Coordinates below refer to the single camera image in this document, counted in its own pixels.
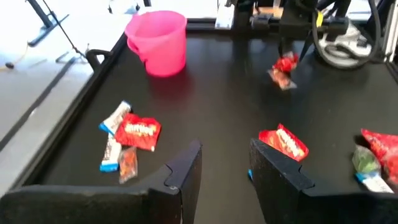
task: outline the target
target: pink bucket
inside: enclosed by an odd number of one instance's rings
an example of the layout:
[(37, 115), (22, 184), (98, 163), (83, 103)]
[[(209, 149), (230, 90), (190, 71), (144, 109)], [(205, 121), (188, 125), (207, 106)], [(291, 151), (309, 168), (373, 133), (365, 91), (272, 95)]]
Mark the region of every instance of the pink bucket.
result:
[(186, 26), (187, 18), (177, 12), (155, 11), (133, 16), (124, 33), (147, 73), (169, 77), (185, 66)]

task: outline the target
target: blue candy bar wrapper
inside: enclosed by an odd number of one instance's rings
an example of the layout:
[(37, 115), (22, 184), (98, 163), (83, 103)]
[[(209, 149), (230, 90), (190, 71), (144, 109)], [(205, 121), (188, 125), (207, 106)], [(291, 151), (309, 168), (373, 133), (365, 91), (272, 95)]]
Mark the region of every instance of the blue candy bar wrapper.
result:
[(98, 127), (100, 130), (103, 130), (106, 133), (114, 136), (119, 128), (119, 125), (122, 123), (124, 116), (130, 111), (131, 105), (126, 101), (122, 101), (118, 108), (116, 108), (116, 110), (111, 114), (111, 116), (106, 118), (106, 120), (99, 124)]
[(388, 184), (380, 176), (379, 172), (369, 172), (369, 173), (356, 173), (356, 178), (365, 185), (370, 191), (373, 192), (384, 192), (384, 193), (394, 193)]
[(102, 159), (99, 170), (101, 172), (114, 172), (119, 169), (119, 156), (122, 151), (122, 145), (117, 143), (115, 138), (108, 134), (104, 158)]

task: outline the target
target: black table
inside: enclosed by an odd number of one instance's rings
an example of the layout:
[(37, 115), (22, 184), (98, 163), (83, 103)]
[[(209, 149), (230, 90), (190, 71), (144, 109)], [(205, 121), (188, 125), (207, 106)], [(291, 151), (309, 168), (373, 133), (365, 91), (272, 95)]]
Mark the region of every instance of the black table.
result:
[(107, 141), (98, 125), (126, 100), (136, 114), (155, 117), (162, 132), (155, 152), (138, 152), (139, 176), (125, 186), (191, 140), (203, 143), (195, 223), (264, 223), (247, 177), (249, 140), (279, 123), (308, 146), (302, 165), (316, 184), (332, 192), (363, 190), (353, 176), (354, 135), (361, 128), (398, 133), (398, 88), (386, 65), (340, 71), (308, 55), (292, 75), (298, 88), (280, 91), (267, 74), (278, 57), (277, 39), (187, 38), (185, 70), (161, 79), (146, 74), (122, 35), (43, 147), (50, 156), (23, 184), (119, 185), (118, 173), (98, 170)]

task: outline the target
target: red candy bag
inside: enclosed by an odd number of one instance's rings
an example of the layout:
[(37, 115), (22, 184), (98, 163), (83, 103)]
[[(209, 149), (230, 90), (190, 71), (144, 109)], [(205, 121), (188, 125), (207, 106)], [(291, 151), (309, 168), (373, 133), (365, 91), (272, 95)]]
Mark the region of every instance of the red candy bag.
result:
[(125, 115), (116, 131), (115, 139), (126, 146), (155, 151), (161, 125), (154, 118), (140, 118), (135, 114)]
[(371, 150), (393, 183), (398, 184), (398, 136), (361, 130)]
[(290, 79), (290, 73), (296, 68), (299, 56), (293, 52), (279, 58), (272, 69), (268, 71), (274, 83), (278, 84), (280, 89), (288, 90), (296, 88), (296, 84)]
[(261, 131), (259, 139), (296, 161), (301, 161), (308, 155), (305, 144), (281, 124), (275, 131)]

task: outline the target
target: red snack bag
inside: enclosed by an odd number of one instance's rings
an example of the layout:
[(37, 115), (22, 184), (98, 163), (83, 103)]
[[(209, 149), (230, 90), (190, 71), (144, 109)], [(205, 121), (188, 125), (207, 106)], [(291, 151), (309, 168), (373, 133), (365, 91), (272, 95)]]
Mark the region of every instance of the red snack bag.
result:
[(127, 146), (155, 151), (161, 125), (154, 118), (140, 118), (135, 114), (125, 115), (116, 131), (115, 139)]
[(272, 66), (273, 69), (278, 69), (284, 73), (290, 73), (293, 69), (296, 68), (297, 62), (299, 60), (299, 56), (297, 54), (286, 55), (279, 58), (275, 65)]
[(390, 180), (398, 184), (398, 136), (374, 133), (367, 129), (362, 129), (361, 132)]
[(299, 162), (308, 155), (308, 148), (304, 143), (281, 124), (276, 131), (261, 131), (259, 139)]
[(272, 69), (268, 71), (269, 75), (282, 90), (296, 88), (296, 84), (290, 79), (290, 73), (296, 68), (299, 56), (297, 54), (287, 54), (279, 58)]
[(137, 148), (130, 147), (121, 152), (119, 158), (120, 177), (119, 183), (124, 184), (129, 179), (138, 175)]

